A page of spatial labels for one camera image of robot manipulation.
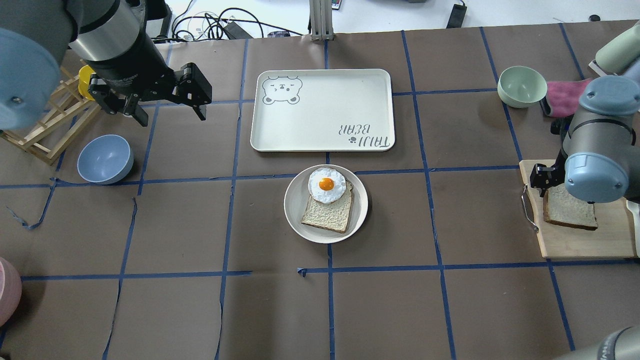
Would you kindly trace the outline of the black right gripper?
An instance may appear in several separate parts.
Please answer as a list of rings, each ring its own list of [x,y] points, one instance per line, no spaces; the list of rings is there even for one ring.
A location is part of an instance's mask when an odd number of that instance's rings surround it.
[[[534,164],[530,173],[530,187],[538,189],[540,198],[544,198],[552,187],[557,187],[565,182],[566,161],[566,153],[559,152],[553,165],[547,166],[541,162]]]

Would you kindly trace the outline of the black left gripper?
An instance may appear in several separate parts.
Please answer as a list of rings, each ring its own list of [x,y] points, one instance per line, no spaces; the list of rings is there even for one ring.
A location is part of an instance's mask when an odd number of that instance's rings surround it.
[[[195,63],[179,70],[167,66],[164,57],[147,34],[138,34],[133,43],[116,57],[88,59],[94,70],[89,93],[106,113],[131,113],[142,127],[149,116],[140,102],[166,100],[192,107],[199,120],[207,119],[207,105],[213,87]]]

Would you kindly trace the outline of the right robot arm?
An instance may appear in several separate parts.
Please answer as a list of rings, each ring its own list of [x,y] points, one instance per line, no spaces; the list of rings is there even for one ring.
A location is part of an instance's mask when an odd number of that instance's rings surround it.
[[[574,198],[588,203],[625,199],[636,242],[640,155],[634,144],[633,118],[639,102],[638,78],[605,75],[592,80],[579,96],[553,166],[535,164],[528,183],[541,196],[564,185]]]

